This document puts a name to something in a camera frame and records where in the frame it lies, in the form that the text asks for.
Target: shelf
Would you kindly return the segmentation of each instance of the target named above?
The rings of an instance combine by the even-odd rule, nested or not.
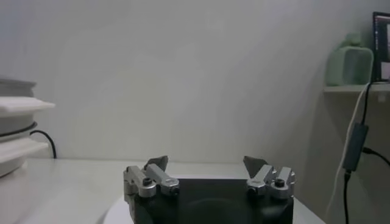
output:
[[[325,86],[324,93],[360,93],[364,85],[351,86]],[[374,84],[370,88],[370,93],[390,93],[390,84]]]

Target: green plastic container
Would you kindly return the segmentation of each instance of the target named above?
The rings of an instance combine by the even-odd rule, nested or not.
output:
[[[327,86],[363,85],[370,81],[374,54],[365,47],[345,46],[328,59]]]

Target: power cord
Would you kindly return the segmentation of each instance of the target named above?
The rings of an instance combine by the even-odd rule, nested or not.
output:
[[[344,174],[344,213],[346,216],[346,224],[349,224],[349,215],[348,215],[348,201],[347,201],[347,192],[348,192],[348,182],[351,178],[351,171],[347,170]]]
[[[381,158],[385,163],[387,163],[388,166],[390,166],[390,161],[386,157],[384,157],[380,153],[378,153],[370,148],[364,147],[363,153],[368,154],[368,155],[375,155],[375,156]]]
[[[329,199],[329,203],[328,203],[328,206],[327,206],[327,209],[326,209],[326,212],[325,212],[325,218],[328,217],[330,207],[332,206],[333,200],[335,199],[336,189],[337,189],[337,185],[338,185],[338,177],[339,177],[339,174],[340,174],[340,171],[341,171],[341,168],[342,168],[342,163],[344,161],[344,158],[346,157],[347,147],[348,147],[349,138],[350,138],[350,132],[351,132],[351,129],[352,129],[352,125],[353,125],[353,123],[355,121],[356,114],[358,112],[360,100],[363,97],[363,94],[368,89],[369,85],[371,85],[371,83],[367,83],[364,86],[363,90],[360,92],[358,100],[356,101],[356,104],[355,104],[355,109],[353,110],[353,114],[352,114],[351,120],[350,120],[349,125],[348,125],[346,141],[344,143],[344,148],[342,150],[341,160],[340,160],[339,166],[338,166],[337,171],[336,171],[335,180],[333,182],[333,190],[332,190],[332,193],[331,193],[331,196],[330,196],[330,199]]]
[[[47,134],[46,132],[41,131],[41,130],[34,130],[34,131],[30,132],[30,135],[33,135],[34,133],[43,134],[49,140],[50,146],[51,146],[51,150],[53,152],[53,158],[57,159],[57,151],[55,149],[55,144],[54,144],[53,139],[49,136],[49,134]]]
[[[368,107],[368,95],[370,93],[370,88],[372,86],[372,82],[368,83],[367,85],[367,90],[366,90],[366,95],[364,98],[364,109],[363,109],[363,115],[361,117],[361,124],[364,125],[366,123],[366,115],[367,115],[367,107]]]

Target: stack of white plates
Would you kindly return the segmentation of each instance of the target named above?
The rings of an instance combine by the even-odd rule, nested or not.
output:
[[[12,122],[18,123],[20,120],[26,120],[26,117],[32,117],[37,111],[52,107],[54,104],[33,97],[0,97],[0,125],[4,121],[11,127]],[[27,168],[26,164],[23,165],[25,157],[48,148],[47,143],[32,140],[29,137],[30,131],[26,130],[0,138],[1,224],[15,223],[29,205]]]

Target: white wall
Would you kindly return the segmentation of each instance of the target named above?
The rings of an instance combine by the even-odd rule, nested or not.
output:
[[[342,146],[319,101],[325,61],[347,32],[370,29],[373,10],[390,3],[3,0],[0,73],[57,104],[37,121],[60,158],[259,156],[322,182],[298,187],[321,214],[334,170],[317,169],[318,150],[335,161]]]

